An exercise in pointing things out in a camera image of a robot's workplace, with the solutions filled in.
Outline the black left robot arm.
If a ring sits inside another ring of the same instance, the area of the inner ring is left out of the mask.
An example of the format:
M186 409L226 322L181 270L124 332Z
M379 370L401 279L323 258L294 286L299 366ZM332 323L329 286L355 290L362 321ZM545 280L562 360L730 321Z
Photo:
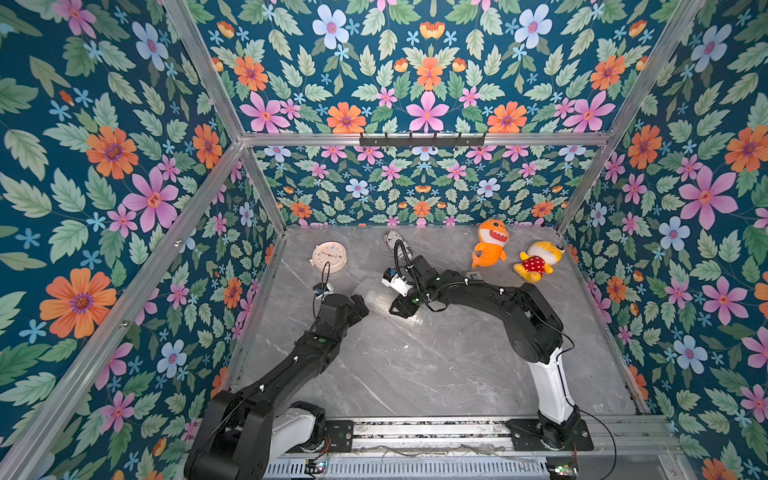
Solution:
M369 314L359 294L331 293L293 350L256 382L209 402L184 465L187 479L261 479L272 459L323 439L317 415L291 400L338 356L348 329Z

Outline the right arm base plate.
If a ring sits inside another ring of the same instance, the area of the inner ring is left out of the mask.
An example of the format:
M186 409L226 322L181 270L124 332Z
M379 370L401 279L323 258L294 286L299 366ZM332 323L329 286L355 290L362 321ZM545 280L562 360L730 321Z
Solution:
M505 426L510 430L515 451L589 452L595 449L584 420L557 425L549 420L541 423L536 419L510 419Z

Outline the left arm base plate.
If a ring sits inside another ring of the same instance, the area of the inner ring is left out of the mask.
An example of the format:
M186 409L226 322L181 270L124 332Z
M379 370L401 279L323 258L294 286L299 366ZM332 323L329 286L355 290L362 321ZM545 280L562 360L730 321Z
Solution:
M302 453L349 453L352 451L355 424L351 420L329 420L316 426L310 438L298 446Z

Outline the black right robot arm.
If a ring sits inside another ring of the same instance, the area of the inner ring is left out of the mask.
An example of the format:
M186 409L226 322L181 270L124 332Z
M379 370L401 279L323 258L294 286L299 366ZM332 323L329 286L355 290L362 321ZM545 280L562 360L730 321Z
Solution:
M562 367L563 322L535 285L497 286L453 270L439 272L421 256L385 270L382 284L397 293L389 308L394 316L410 318L422 307L437 314L458 305L501 321L534 380L540 425L534 435L554 450L574 440L581 411Z

